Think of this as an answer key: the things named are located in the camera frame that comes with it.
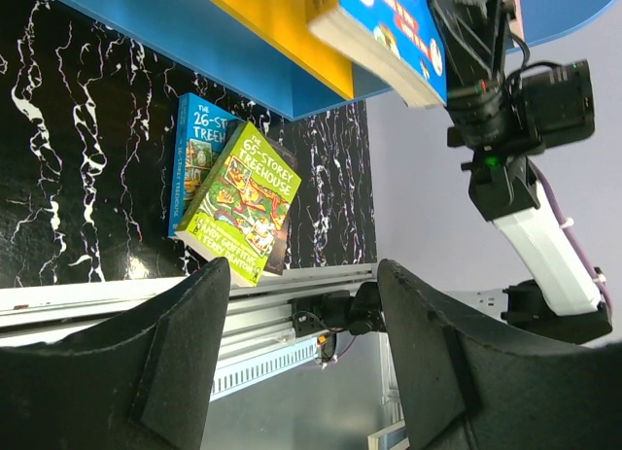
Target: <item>blue book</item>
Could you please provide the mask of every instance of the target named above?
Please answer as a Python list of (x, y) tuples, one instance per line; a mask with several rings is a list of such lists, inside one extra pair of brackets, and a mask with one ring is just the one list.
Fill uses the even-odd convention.
[(445, 104), (445, 49), (428, 0), (305, 0), (309, 30), (411, 107)]
[(226, 125), (237, 118), (193, 93), (179, 99), (168, 236), (225, 147)]

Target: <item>green book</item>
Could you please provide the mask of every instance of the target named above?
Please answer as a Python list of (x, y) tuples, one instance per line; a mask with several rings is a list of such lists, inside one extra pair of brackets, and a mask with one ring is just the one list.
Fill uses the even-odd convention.
[(207, 260), (225, 257), (231, 281), (253, 287), (300, 186), (289, 165), (249, 122), (241, 122), (177, 226)]

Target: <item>green light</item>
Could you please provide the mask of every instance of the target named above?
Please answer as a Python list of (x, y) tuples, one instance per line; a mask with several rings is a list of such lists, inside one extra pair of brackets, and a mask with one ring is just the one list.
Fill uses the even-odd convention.
[(501, 166), (501, 162), (496, 156), (487, 156), (484, 158), (484, 163), (486, 163), (486, 166), (489, 168), (499, 168)]

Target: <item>marble surface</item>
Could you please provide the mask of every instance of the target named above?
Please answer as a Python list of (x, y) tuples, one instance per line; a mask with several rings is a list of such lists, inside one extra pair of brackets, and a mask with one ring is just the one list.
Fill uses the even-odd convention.
[(166, 238), (178, 96), (295, 152), (287, 267), (376, 261), (364, 103), (286, 123), (54, 0), (0, 0), (0, 288), (177, 276)]

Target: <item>blue shelf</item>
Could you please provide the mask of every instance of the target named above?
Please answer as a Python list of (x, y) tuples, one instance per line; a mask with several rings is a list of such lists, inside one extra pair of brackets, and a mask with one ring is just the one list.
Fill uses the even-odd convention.
[[(347, 103), (209, 0), (59, 0), (289, 120)], [(614, 0), (521, 0), (525, 36), (543, 43)], [(358, 99), (388, 90), (355, 69)]]

